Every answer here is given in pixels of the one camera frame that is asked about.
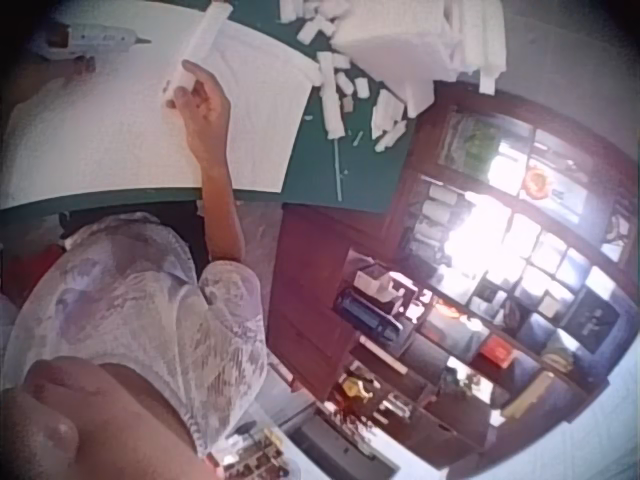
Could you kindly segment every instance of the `person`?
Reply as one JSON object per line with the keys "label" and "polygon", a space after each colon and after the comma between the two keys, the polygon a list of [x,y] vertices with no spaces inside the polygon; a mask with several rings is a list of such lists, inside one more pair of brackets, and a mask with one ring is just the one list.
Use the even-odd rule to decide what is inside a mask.
{"label": "person", "polygon": [[[86,59],[65,65],[45,66],[31,94],[95,68]],[[231,105],[211,72],[183,68],[195,87],[177,88],[168,106],[184,120],[202,172],[212,261],[198,280],[187,245],[144,212],[106,217],[66,239],[9,336],[3,478],[213,478],[202,458],[264,380],[260,285],[242,263],[227,163]],[[3,107],[26,100],[27,84],[9,82]]]}

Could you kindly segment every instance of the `lace sleeve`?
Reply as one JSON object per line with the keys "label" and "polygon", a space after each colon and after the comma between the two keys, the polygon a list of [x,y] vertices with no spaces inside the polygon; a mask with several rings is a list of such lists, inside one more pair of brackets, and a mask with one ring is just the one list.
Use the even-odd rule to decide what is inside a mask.
{"label": "lace sleeve", "polygon": [[202,373],[201,386],[194,385],[200,402],[193,413],[204,427],[204,443],[212,445],[239,420],[262,386],[266,346],[255,273],[238,263],[214,262],[202,273],[200,290],[208,304],[205,322],[191,335],[185,353]]}

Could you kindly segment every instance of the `white lace shirt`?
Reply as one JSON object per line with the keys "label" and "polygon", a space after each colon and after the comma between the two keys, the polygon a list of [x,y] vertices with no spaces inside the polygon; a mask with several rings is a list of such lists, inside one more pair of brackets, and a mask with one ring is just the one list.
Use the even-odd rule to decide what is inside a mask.
{"label": "white lace shirt", "polygon": [[85,227],[67,248],[17,317],[2,387],[60,355],[125,365],[171,403],[206,455],[266,374],[255,274],[221,261],[198,282],[184,242],[142,213]]}

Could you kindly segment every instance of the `green cutting mat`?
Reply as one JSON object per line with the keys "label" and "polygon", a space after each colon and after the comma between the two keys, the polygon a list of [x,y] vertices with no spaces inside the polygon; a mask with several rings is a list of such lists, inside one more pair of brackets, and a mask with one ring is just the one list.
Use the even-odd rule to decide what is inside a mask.
{"label": "green cutting mat", "polygon": [[[176,0],[176,5],[203,10],[208,0]],[[231,19],[280,40],[286,45],[314,58],[318,51],[328,50],[329,42],[320,33],[310,46],[296,40],[304,20],[283,25],[279,23],[278,0],[234,0]],[[356,67],[347,75],[353,79],[365,75]],[[342,202],[338,201],[334,169],[333,142],[327,140],[322,121],[319,90],[314,88],[309,97],[298,136],[293,147],[282,192],[264,193],[238,190],[236,198],[247,201],[277,201],[322,205],[371,212],[383,212],[391,204],[402,166],[409,150],[414,121],[408,122],[407,133],[393,146],[375,153],[371,140],[371,112],[379,84],[370,81],[371,98],[354,98],[354,112],[345,115],[347,136],[339,140]],[[358,146],[353,142],[363,132]],[[95,208],[132,203],[194,200],[200,198],[196,188],[133,189],[95,192],[58,197],[0,212],[0,222],[29,219],[69,210]]]}

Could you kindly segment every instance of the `wooden cabinet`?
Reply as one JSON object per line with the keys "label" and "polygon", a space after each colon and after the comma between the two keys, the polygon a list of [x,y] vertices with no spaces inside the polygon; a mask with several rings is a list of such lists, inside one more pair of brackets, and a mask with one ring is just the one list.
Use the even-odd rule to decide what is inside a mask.
{"label": "wooden cabinet", "polygon": [[267,324],[267,345],[316,398],[343,370],[353,328],[332,310],[349,244],[304,216],[286,214],[280,231]]}
{"label": "wooden cabinet", "polygon": [[[607,217],[615,215],[615,208],[618,211],[629,210],[624,206],[634,203],[629,202],[629,198],[637,204],[638,173],[637,164],[609,142],[531,102],[503,94],[483,96],[463,85],[440,86],[436,98],[436,104],[418,121],[398,191],[387,213],[285,207],[267,341],[273,353],[320,400],[326,399],[346,365],[352,360],[358,361],[379,381],[384,392],[397,393],[414,408],[410,422],[391,420],[379,426],[434,467],[450,466],[449,478],[458,479],[491,468],[541,438],[558,423],[572,421],[606,388],[607,376],[631,345],[640,321],[635,305],[637,276],[629,274],[630,262],[637,259],[637,242],[627,243],[629,248],[624,255],[614,260],[610,251],[607,253],[602,248],[606,240],[603,237],[610,230]],[[519,172],[523,178],[528,170],[538,168],[536,165],[545,158],[551,158],[545,157],[541,149],[557,150],[557,158],[564,158],[561,153],[565,150],[580,150],[582,153],[576,153],[575,157],[577,166],[567,163],[569,173],[575,174],[574,180],[577,179],[574,184],[589,187],[586,194],[580,194],[584,199],[578,205],[582,212],[573,212],[577,215],[575,225],[549,213],[546,206],[526,198],[523,194],[524,180],[505,186],[504,182],[474,177],[464,169],[441,162],[451,118],[456,112],[502,116],[500,121],[513,120],[514,129],[522,127],[529,132],[528,136],[525,135],[528,142],[525,153],[521,152],[520,157],[508,150],[511,147],[502,147],[519,158],[516,160],[520,162],[519,168],[523,169]],[[591,160],[584,160],[583,154]],[[580,176],[581,169],[587,172],[588,182]],[[555,290],[545,287],[539,292],[539,298],[525,298],[523,292],[526,293],[526,289],[520,288],[525,283],[525,273],[521,271],[513,282],[502,284],[502,280],[497,280],[496,283],[496,277],[489,275],[491,268],[487,266],[477,278],[472,278],[468,289],[462,288],[463,285],[457,281],[447,283],[441,281],[443,278],[436,281],[434,269],[426,269],[426,261],[418,261],[424,258],[412,256],[415,252],[409,254],[406,250],[407,233],[415,233],[415,217],[420,219],[425,215],[423,194],[432,184],[457,192],[454,196],[465,202],[467,197],[491,197],[487,201],[497,201],[508,210],[504,234],[496,240],[500,242],[500,248],[506,248],[504,242],[516,218],[526,217],[534,222],[538,227],[531,245],[534,253],[529,252],[516,260],[522,263],[524,272],[527,269],[536,271],[549,284],[553,283]],[[631,213],[627,218],[633,216],[634,212]],[[625,241],[635,238],[636,224],[628,229]],[[556,254],[551,247],[545,247],[545,250],[541,241],[543,236],[559,239],[556,243],[563,245],[562,252]],[[481,241],[474,242],[471,242],[474,249],[482,245]],[[534,258],[538,246],[540,251],[550,252],[550,256]],[[427,325],[427,320],[433,319],[427,318],[430,313],[425,313],[421,324],[424,328],[419,325],[412,331],[407,344],[397,350],[399,353],[394,350],[397,353],[394,353],[395,359],[408,370],[404,375],[399,374],[360,345],[357,342],[360,332],[333,310],[336,296],[345,288],[345,279],[354,273],[346,273],[347,260],[354,252],[373,257],[390,270],[404,273],[420,290],[430,290],[433,297],[446,304],[447,308],[473,317],[477,320],[476,331],[483,332],[481,338],[474,334],[473,338],[462,341],[463,336],[456,333],[456,328],[442,323]],[[573,265],[571,268],[575,275],[566,275],[562,266],[565,262]],[[584,275],[579,272],[581,265],[584,265]],[[589,284],[587,273],[601,285]],[[483,285],[501,291],[511,302],[510,306],[518,307],[522,321],[515,326],[504,322],[500,324],[495,312],[479,311],[477,305],[481,302],[477,303],[477,299],[488,303],[493,301],[487,300],[491,295]],[[609,289],[607,298],[602,293],[598,295],[618,312],[619,318],[613,320],[615,325],[595,347],[588,341],[579,344],[573,339],[573,364],[568,372],[563,372],[543,358],[545,348],[551,345],[552,340],[564,342],[567,332],[573,328],[567,326],[569,316],[576,311],[583,297],[588,298],[585,294],[588,288]],[[543,308],[546,298],[543,295],[555,298],[556,302],[548,301]],[[554,308],[550,309],[549,304],[555,305]],[[509,367],[500,368],[480,354],[485,342],[492,339],[494,342],[496,339],[506,342],[514,348]],[[492,394],[487,401],[480,400],[480,397],[461,398],[440,392],[438,386],[451,360],[454,364],[466,365],[478,377],[493,384],[495,395]],[[553,382],[538,400],[519,418],[507,420],[499,427],[490,425],[491,410],[503,408],[517,399],[542,372],[553,373]],[[436,401],[429,401],[434,392],[438,392],[439,397]]]}

